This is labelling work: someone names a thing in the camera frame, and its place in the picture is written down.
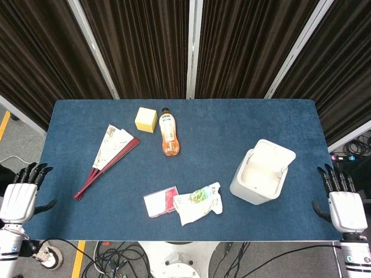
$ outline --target brown curtain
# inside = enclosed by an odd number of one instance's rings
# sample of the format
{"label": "brown curtain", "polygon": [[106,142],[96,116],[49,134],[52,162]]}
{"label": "brown curtain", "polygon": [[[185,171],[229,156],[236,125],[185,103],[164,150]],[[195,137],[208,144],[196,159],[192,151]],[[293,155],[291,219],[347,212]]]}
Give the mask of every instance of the brown curtain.
{"label": "brown curtain", "polygon": [[274,97],[315,101],[328,144],[371,120],[371,1],[336,1]]}
{"label": "brown curtain", "polygon": [[56,100],[112,98],[65,1],[0,1],[0,95],[43,129]]}
{"label": "brown curtain", "polygon": [[318,1],[205,0],[196,98],[263,98]]}
{"label": "brown curtain", "polygon": [[185,98],[189,0],[81,0],[121,98]]}

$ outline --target white robotic hand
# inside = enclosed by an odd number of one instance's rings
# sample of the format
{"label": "white robotic hand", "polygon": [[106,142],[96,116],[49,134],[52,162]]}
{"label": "white robotic hand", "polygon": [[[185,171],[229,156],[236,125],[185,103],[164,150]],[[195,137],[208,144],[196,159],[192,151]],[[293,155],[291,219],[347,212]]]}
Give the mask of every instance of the white robotic hand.
{"label": "white robotic hand", "polygon": [[46,167],[46,163],[33,169],[35,166],[36,163],[32,163],[21,169],[4,194],[0,208],[0,219],[5,224],[0,229],[1,277],[12,277],[23,240],[27,240],[32,251],[37,253],[36,246],[32,244],[22,228],[23,224],[28,222],[33,215],[50,210],[56,204],[53,200],[46,206],[35,208],[36,195],[42,181],[45,175],[53,170],[53,167]]}
{"label": "white robotic hand", "polygon": [[312,201],[318,216],[330,222],[341,233],[340,240],[344,262],[350,278],[371,277],[371,253],[367,238],[360,235],[367,228],[361,197],[355,192],[352,178],[345,172],[325,165],[328,172],[318,167],[325,187],[330,214],[324,213]]}

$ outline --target white container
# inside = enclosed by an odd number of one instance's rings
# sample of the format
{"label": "white container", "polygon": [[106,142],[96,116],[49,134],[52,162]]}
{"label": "white container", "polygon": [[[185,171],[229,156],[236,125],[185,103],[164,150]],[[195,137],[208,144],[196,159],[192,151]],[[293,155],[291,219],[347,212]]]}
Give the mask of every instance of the white container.
{"label": "white container", "polygon": [[281,193],[288,165],[295,157],[289,149],[259,140],[239,165],[230,186],[231,193],[251,204],[276,199]]}

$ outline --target blue felt mat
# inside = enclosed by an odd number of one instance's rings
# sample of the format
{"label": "blue felt mat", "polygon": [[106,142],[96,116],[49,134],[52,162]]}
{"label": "blue felt mat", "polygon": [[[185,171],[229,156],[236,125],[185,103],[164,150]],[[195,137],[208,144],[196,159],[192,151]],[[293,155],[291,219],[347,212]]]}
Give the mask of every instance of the blue felt mat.
{"label": "blue felt mat", "polygon": [[[181,145],[162,153],[161,134],[138,131],[139,107],[170,108]],[[103,174],[78,202],[108,124],[141,143]],[[267,139],[296,153],[278,199],[254,206],[229,191],[248,149]],[[311,207],[328,210],[317,166],[330,163],[315,105],[308,100],[63,100],[55,105],[41,157],[46,176],[36,215],[26,229],[34,239],[69,240],[338,240],[340,234]],[[149,218],[143,196],[176,185],[190,193],[218,181],[223,213],[180,225],[176,212]]]}

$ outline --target yellow cube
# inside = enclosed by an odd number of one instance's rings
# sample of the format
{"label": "yellow cube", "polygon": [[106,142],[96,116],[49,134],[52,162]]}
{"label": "yellow cube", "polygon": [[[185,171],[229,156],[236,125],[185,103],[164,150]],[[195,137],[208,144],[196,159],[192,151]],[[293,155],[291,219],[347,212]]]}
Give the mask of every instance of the yellow cube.
{"label": "yellow cube", "polygon": [[135,125],[138,130],[153,133],[157,122],[156,110],[139,107],[138,114],[135,118]]}

